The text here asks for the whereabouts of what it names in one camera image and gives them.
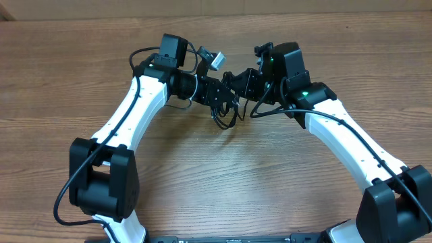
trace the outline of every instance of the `robotic arm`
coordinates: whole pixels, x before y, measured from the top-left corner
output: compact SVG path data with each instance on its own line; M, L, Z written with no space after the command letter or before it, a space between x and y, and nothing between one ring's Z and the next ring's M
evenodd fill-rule
M315 242L409 242L428 234L430 173L421 165L409 169L387 153L348 115L329 87L311 83L297 43L267 43L255 47L255 54L259 70L246 70L230 84L236 94L258 101L250 116L285 113L295 118L330 148L363 194L356 221L327 229ZM276 102L281 105L277 109L257 113L261 103Z
M243 238L245 242L409 242L431 231L430 173L421 165L409 169L383 150L348 115L329 87L311 83L297 43L255 47L259 69L249 68L238 76L226 73L221 82L208 77L207 72L218 70L225 56L204 47L193 51L202 58L195 75L178 69L183 66L187 45L187 40L165 34L159 53L134 67L135 77L129 93L113 117L92 139L77 138L71 145L70 202L91 215L95 219L91 223L103 223L109 236L106 242L226 243L233 240L149 238L138 221L134 211L139 193L134 152L151 119L171 95L209 106L213 119L222 129L234 126L237 117L241 119L239 97L257 102L250 114L252 118L285 113L331 149L363 193L355 221L345 221L319 233ZM258 113L262 103L280 106ZM234 110L234 116L225 124L219 117L224 117L230 109ZM91 156L92 162L85 164ZM100 165L110 166L110 174L93 170L93 166ZM394 192L401 196L396 199Z

